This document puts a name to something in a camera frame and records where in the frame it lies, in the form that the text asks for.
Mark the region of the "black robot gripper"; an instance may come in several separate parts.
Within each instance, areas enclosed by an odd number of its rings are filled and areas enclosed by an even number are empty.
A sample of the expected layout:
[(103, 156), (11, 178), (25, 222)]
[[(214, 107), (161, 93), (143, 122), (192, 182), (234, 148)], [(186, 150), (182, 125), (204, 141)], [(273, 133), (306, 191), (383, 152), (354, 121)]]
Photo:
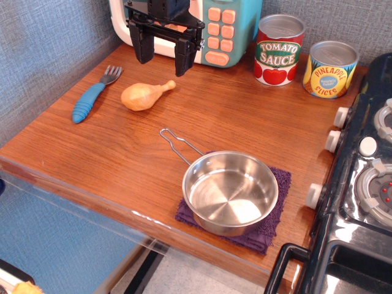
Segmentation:
[(128, 1), (127, 26), (136, 57), (145, 64), (154, 57), (154, 38), (175, 44), (176, 76), (192, 68), (204, 45), (204, 22), (190, 12), (189, 1)]

